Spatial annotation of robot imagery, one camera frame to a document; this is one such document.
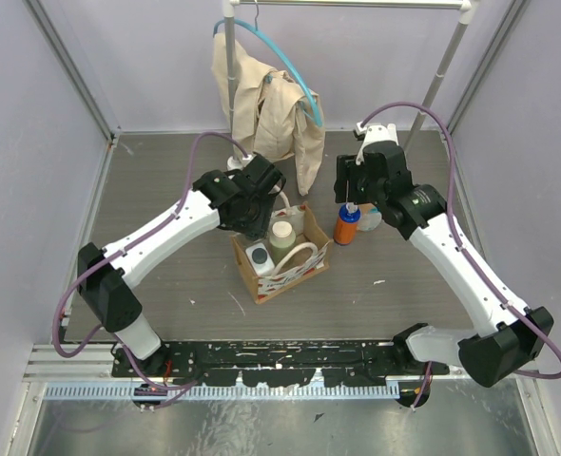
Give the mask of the pink bottle pink cap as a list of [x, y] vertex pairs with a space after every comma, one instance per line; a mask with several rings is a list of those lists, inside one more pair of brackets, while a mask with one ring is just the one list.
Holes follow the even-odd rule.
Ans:
[[360, 219], [358, 221], [358, 230], [360, 232], [370, 232], [375, 230], [382, 222], [381, 213], [374, 204], [361, 204], [359, 207]]

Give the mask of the green bottle beige cap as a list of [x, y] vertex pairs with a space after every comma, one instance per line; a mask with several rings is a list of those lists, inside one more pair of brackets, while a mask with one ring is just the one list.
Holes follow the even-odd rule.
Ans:
[[273, 261], [279, 264], [284, 257], [294, 248], [296, 234], [292, 224], [288, 221], [273, 223], [270, 235], [270, 253]]

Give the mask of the orange bottle blue pump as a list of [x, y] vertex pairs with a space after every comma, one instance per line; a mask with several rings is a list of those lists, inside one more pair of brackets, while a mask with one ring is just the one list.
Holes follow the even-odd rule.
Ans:
[[339, 208], [339, 214], [334, 229], [334, 242], [340, 246], [350, 244], [358, 228], [360, 210], [352, 202], [347, 202]]

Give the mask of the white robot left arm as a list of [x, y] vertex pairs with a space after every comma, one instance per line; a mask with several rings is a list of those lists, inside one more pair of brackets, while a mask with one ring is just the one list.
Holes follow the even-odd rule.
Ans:
[[77, 291], [103, 328], [132, 352], [145, 376], [166, 365], [162, 339], [143, 314], [134, 289], [161, 262], [215, 229], [262, 238], [286, 178], [256, 155], [243, 169], [204, 173], [185, 197], [132, 234], [103, 248], [89, 243], [78, 254]]

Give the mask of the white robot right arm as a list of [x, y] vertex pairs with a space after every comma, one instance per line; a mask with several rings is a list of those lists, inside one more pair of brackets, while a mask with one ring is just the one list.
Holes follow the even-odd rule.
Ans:
[[430, 184], [415, 184], [402, 148], [370, 143], [363, 155], [340, 155], [334, 184], [338, 203], [375, 205], [383, 221], [439, 271], [471, 319], [467, 330], [417, 324], [393, 351], [397, 369], [419, 371], [427, 361], [464, 369], [489, 388], [533, 361], [554, 324], [544, 307], [530, 308], [474, 250], [447, 202]]

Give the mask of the white bottle grey cap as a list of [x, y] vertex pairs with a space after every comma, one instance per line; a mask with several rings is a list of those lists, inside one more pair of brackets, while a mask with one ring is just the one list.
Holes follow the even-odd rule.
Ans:
[[274, 271], [275, 263], [263, 242], [247, 247], [245, 254], [257, 276], [270, 276]]

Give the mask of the beige jacket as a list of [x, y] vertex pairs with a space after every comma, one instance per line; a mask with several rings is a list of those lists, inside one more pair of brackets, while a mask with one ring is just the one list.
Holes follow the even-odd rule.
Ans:
[[271, 162], [294, 158], [298, 191], [305, 196], [322, 164], [325, 128], [312, 119], [311, 105], [288, 71], [255, 59], [240, 44], [235, 51], [237, 88], [230, 109], [225, 36], [214, 35], [211, 70], [232, 136]]

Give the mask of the blue clothes hanger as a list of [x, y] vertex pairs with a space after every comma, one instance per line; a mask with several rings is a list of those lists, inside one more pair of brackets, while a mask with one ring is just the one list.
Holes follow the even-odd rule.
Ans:
[[[268, 37], [262, 31], [256, 29], [254, 25], [248, 24], [243, 20], [236, 20], [233, 18], [224, 18], [218, 21], [213, 27], [213, 35], [216, 35], [219, 31], [221, 25], [224, 25], [226, 30], [230, 32], [230, 40], [232, 42], [235, 41], [235, 33], [234, 27], [239, 26], [243, 29], [246, 29], [251, 34], [256, 36], [259, 40], [261, 40], [271, 51], [273, 51], [276, 56], [282, 61], [285, 65], [287, 71], [291, 75], [292, 79], [299, 85], [301, 88], [306, 100], [310, 104], [310, 111], [311, 114], [304, 108], [303, 111], [306, 113], [306, 117], [311, 119], [315, 122], [318, 127], [323, 127], [323, 118], [321, 114], [321, 110], [319, 107], [318, 102], [315, 100], [314, 96], [312, 95], [311, 89], [305, 83], [303, 78], [301, 77], [300, 73], [293, 65], [293, 63], [289, 60], [289, 58], [285, 55], [285, 53], [276, 45], [276, 43]], [[235, 57], [236, 57], [236, 50], [234, 45], [227, 45], [226, 46], [226, 65], [227, 65], [227, 88], [228, 88], [228, 111], [229, 111], [229, 122], [230, 126], [233, 126], [233, 116], [234, 116], [234, 101], [235, 95], [237, 90], [237, 74], [235, 71]]]

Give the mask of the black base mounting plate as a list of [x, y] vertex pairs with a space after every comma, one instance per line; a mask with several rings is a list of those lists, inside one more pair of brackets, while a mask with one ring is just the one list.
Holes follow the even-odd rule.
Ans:
[[260, 340], [170, 341], [136, 362], [150, 379], [172, 386], [306, 386], [321, 374], [326, 388], [384, 386], [390, 376], [419, 377], [426, 365], [403, 355], [390, 341]]

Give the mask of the white clothes rack frame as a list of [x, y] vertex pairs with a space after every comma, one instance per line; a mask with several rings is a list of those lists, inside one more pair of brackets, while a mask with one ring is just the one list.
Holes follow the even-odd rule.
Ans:
[[[276, 43], [320, 95], [324, 124], [334, 130], [386, 102], [431, 103], [476, 8], [475, 1], [225, 1], [222, 15]], [[287, 70], [249, 31], [234, 33], [251, 55]]]

